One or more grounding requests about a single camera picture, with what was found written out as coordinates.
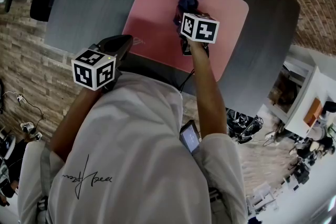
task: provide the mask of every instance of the black cable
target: black cable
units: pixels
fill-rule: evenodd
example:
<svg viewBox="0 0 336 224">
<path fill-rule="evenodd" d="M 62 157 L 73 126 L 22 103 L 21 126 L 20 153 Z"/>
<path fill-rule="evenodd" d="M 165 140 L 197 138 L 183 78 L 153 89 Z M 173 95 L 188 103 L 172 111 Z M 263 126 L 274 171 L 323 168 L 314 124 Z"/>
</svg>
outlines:
<svg viewBox="0 0 336 224">
<path fill-rule="evenodd" d="M 273 137 L 270 137 L 268 140 L 266 140 L 266 141 L 264 142 L 263 146 L 269 146 L 270 144 L 272 144 L 274 141 L 272 141 L 271 143 L 269 143 L 269 144 L 266 145 L 266 143 L 267 143 L 268 141 L 272 140 L 272 139 L 273 139 Z"/>
<path fill-rule="evenodd" d="M 195 69 L 193 69 L 190 74 L 188 75 L 188 77 L 185 79 L 185 81 L 182 82 L 182 84 L 178 87 L 178 90 L 180 92 L 182 92 L 183 88 L 184 88 L 184 85 L 185 83 L 188 81 L 188 79 L 193 75 L 193 73 L 195 73 Z"/>
<path fill-rule="evenodd" d="M 37 129 L 38 123 L 39 123 L 41 120 L 43 120 L 43 113 L 42 113 L 42 110 L 41 110 L 40 108 L 38 108 L 37 106 L 34 106 L 34 105 L 32 105 L 31 103 L 29 103 L 28 100 L 27 100 L 27 98 L 25 98 L 23 95 L 22 95 L 22 97 L 27 101 L 28 104 L 30 104 L 33 108 L 37 108 L 37 109 L 40 111 L 40 113 L 41 113 L 41 118 L 38 120 L 38 122 L 36 123 L 36 126 L 35 126 L 35 129 Z"/>
</svg>

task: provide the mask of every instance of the backpack strap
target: backpack strap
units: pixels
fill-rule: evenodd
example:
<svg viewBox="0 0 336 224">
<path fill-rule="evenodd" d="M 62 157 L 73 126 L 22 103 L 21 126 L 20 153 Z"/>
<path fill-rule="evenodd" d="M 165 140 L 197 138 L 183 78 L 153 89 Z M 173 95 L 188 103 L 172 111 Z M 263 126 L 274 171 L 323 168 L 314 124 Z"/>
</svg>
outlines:
<svg viewBox="0 0 336 224">
<path fill-rule="evenodd" d="M 40 172 L 41 172 L 41 189 L 43 198 L 37 203 L 37 224 L 52 224 L 50 214 L 48 212 L 48 198 L 51 189 L 50 176 L 50 149 L 45 145 L 40 159 Z"/>
</svg>

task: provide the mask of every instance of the hand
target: hand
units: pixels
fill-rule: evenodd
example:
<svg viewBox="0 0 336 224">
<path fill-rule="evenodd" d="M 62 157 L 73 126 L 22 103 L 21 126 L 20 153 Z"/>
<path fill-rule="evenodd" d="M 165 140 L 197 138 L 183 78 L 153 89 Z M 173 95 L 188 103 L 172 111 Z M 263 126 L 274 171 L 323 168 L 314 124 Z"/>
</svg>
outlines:
<svg viewBox="0 0 336 224">
<path fill-rule="evenodd" d="M 7 203 L 7 198 L 5 196 L 3 196 L 2 194 L 0 194 L 0 198 L 2 203 L 6 204 Z"/>
<path fill-rule="evenodd" d="M 191 51 L 195 48 L 202 48 L 202 46 L 203 46 L 202 43 L 198 42 L 198 41 L 193 41 L 193 40 L 188 39 L 188 38 L 187 38 L 187 41 L 188 41 L 188 44 L 190 45 L 190 50 Z"/>
</svg>

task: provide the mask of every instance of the white shirt sleeve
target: white shirt sleeve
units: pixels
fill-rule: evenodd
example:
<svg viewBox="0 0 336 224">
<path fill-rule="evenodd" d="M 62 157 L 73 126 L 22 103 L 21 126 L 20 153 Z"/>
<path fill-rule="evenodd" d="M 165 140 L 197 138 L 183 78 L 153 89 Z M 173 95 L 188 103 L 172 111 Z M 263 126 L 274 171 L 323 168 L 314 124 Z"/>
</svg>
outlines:
<svg viewBox="0 0 336 224">
<path fill-rule="evenodd" d="M 22 161 L 17 208 L 21 224 L 36 222 L 37 203 L 43 198 L 41 188 L 40 159 L 44 149 L 42 142 L 30 142 Z M 50 153 L 50 173 L 56 174 L 64 166 L 63 160 Z"/>
<path fill-rule="evenodd" d="M 217 216 L 213 223 L 226 220 L 232 224 L 247 222 L 247 206 L 244 179 L 236 144 L 226 134 L 207 135 L 200 143 L 199 165 L 209 187 L 216 188 L 222 195 L 224 216 Z"/>
</svg>

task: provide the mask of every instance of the white chair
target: white chair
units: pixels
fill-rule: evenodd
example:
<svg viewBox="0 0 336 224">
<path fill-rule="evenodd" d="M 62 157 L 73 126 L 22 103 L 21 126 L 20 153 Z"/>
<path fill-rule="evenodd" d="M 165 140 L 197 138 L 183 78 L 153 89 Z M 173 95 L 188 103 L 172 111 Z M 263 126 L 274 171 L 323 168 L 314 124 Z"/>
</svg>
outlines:
<svg viewBox="0 0 336 224">
<path fill-rule="evenodd" d="M 3 127 L 1 130 L 0 130 L 0 140 L 4 141 L 4 140 L 10 140 L 11 141 L 11 144 L 9 145 L 9 149 L 7 150 L 5 156 L 1 156 L 2 159 L 9 159 L 9 157 L 11 156 L 14 148 L 15 148 L 15 142 L 16 142 L 16 138 L 15 136 L 13 135 L 7 135 L 5 136 L 2 131 L 4 130 L 5 127 Z"/>
<path fill-rule="evenodd" d="M 12 139 L 11 145 L 9 146 L 9 149 L 7 150 L 7 153 L 4 157 L 4 159 L 9 159 L 9 157 L 11 156 L 11 154 L 12 154 L 14 148 L 15 148 L 15 142 L 16 142 L 15 136 L 10 135 L 10 138 Z"/>
</svg>

